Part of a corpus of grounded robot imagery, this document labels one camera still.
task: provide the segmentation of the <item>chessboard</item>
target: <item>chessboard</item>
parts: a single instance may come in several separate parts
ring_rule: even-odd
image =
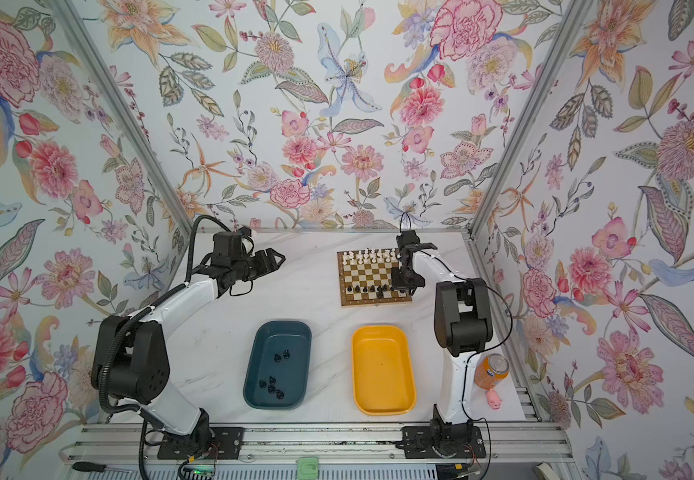
[[[409,294],[391,289],[397,255],[398,249],[337,252],[342,306],[411,302]]]

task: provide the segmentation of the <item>white marble table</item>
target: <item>white marble table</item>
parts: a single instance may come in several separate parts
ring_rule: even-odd
[[[203,307],[168,341],[171,380],[185,396],[207,410],[212,422],[425,422],[440,394],[444,350],[433,332],[434,289],[420,288],[413,302],[342,307],[336,252],[396,246],[396,234],[311,232],[256,234],[256,248],[268,246],[286,256],[280,270],[256,280],[246,296],[222,298]],[[452,268],[473,274],[461,233],[421,233]],[[212,236],[199,234],[196,262],[212,250]],[[186,261],[176,274],[184,277]],[[246,284],[236,285],[235,293]],[[246,405],[242,388],[256,330],[275,319],[300,320],[312,330],[307,393],[293,410],[259,410]],[[416,407],[402,416],[367,416],[354,404],[352,334],[361,326],[390,324],[405,332],[416,382]],[[488,346],[498,343],[496,336]],[[484,390],[473,388],[470,414],[490,420],[525,420],[515,386],[496,390],[501,409],[487,406]],[[120,414],[114,422],[140,422]]]

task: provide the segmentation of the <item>yellow tray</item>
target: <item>yellow tray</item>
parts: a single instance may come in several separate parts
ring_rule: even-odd
[[[403,415],[416,405],[414,370],[405,333],[364,326],[352,335],[354,402],[366,415]]]

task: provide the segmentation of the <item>floral wallpaper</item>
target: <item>floral wallpaper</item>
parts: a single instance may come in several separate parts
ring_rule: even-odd
[[[190,216],[462,228],[562,0],[74,2]]]
[[[596,0],[476,236],[592,480],[694,480],[694,2]]]
[[[49,478],[94,422],[96,331],[185,239],[43,2],[0,2],[0,478]]]

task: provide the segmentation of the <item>dark teal plastic tray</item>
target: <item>dark teal plastic tray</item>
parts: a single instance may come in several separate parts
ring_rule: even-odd
[[[289,410],[304,400],[309,372],[309,351],[312,346],[312,331],[296,320],[274,320],[259,327],[248,360],[246,384],[243,398],[253,408],[265,410]],[[275,355],[283,357],[284,351],[290,358],[275,361]],[[284,393],[278,399],[270,393],[269,377],[275,378],[275,388]],[[259,381],[267,384],[261,388]]]

